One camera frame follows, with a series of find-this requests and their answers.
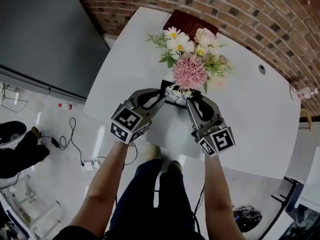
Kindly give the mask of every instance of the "human arm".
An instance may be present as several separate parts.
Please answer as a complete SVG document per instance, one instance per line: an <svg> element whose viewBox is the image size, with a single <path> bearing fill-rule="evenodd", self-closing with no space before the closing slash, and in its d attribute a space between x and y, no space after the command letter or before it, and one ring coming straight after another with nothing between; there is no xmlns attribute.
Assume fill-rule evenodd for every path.
<svg viewBox="0 0 320 240"><path fill-rule="evenodd" d="M103 236L111 217L118 192L128 145L115 142L95 174L86 193L83 204L70 223L82 227L99 239Z"/></svg>
<svg viewBox="0 0 320 240"><path fill-rule="evenodd" d="M210 240L244 240L234 215L219 156L205 156L205 222Z"/></svg>

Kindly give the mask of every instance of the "white floor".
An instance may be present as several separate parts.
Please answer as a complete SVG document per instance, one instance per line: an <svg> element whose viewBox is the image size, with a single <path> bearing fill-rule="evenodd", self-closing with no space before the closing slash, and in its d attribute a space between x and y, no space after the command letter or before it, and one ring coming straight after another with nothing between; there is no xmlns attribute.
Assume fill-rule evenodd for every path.
<svg viewBox="0 0 320 240"><path fill-rule="evenodd" d="M58 107L58 103L63 102L62 100L30 91L19 90L18 92L19 99L28 100L26 108L20 113L13 113L0 107L0 123L18 120L26 124L28 130L32 126L36 126L42 135L52 136L58 141L60 136L65 136L68 141L71 134L69 119L74 117L76 127L73 141L82 152L82 160L91 161L96 156L105 157L108 154L113 143L109 129L84 114L83 105L75 104L73 110L67 111ZM45 138L43 141L49 148L50 155L43 162L23 171L21 176L25 174L30 176L30 185L35 190L37 197L44 200L43 206L50 205L54 200L60 203L62 218L58 219L61 220L61 224L49 237L52 239L60 229L70 223L78 211L90 184L87 177L92 179L93 173L84 174L80 166L80 154L71 144L65 151L61 151L50 143L50 139ZM145 162L146 143L137 140L136 146L137 159L133 164L125 166L118 197L121 196L133 178L137 166ZM191 207L194 209L204 184L204 162L182 154L170 154L165 150L163 153L182 164L185 189ZM132 161L135 154L134 147L129 148L126 162ZM272 199L270 195L277 191L282 181L231 169L225 169L224 172L234 206L252 205L261 211L263 215L261 223L255 229L244 234L247 239L258 239L280 209L280 203ZM155 193L155 205L157 205L157 198L157 193ZM204 208L203 202L197 213L197 218L202 235L208 239Z"/></svg>

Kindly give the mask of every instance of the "small bottle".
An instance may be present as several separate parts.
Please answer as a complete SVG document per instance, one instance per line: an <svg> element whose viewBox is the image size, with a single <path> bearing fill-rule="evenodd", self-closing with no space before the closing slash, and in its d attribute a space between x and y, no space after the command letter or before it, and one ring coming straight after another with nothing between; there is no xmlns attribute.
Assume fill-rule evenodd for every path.
<svg viewBox="0 0 320 240"><path fill-rule="evenodd" d="M65 110L72 110L73 108L72 104L68 104L68 103L63 103L63 104L59 103L58 106L59 108L63 108Z"/></svg>
<svg viewBox="0 0 320 240"><path fill-rule="evenodd" d="M315 88L313 91L309 87L302 88L293 92L293 97L298 100L309 99L315 94L318 93L318 88Z"/></svg>

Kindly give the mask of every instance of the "electrical outlet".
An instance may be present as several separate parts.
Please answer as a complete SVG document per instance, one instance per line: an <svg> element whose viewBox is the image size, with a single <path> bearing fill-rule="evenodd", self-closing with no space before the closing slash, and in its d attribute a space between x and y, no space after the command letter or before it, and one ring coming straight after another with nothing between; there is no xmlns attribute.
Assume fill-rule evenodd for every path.
<svg viewBox="0 0 320 240"><path fill-rule="evenodd" d="M100 168L99 161L86 161L84 163L84 170L96 172Z"/></svg>

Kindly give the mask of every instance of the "white daisy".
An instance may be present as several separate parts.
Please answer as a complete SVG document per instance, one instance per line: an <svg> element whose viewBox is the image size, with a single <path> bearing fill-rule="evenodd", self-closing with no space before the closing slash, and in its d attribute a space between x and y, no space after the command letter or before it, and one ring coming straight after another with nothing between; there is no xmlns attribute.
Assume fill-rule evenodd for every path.
<svg viewBox="0 0 320 240"><path fill-rule="evenodd" d="M174 52L186 52L192 53L195 49L194 43L189 41L189 36L181 32L176 38L172 38L166 41L166 46L168 49Z"/></svg>
<svg viewBox="0 0 320 240"><path fill-rule="evenodd" d="M208 50L205 49L205 48L203 48L200 44L198 44L198 45L196 46L196 52L197 52L197 54L199 54L200 56L203 56L203 55L205 55L205 54L208 52Z"/></svg>
<svg viewBox="0 0 320 240"><path fill-rule="evenodd" d="M169 30L165 30L164 31L164 34L169 38L169 39L172 39L172 38L176 38L178 36L178 34L180 33L180 29L177 31L177 28L176 27L169 27Z"/></svg>

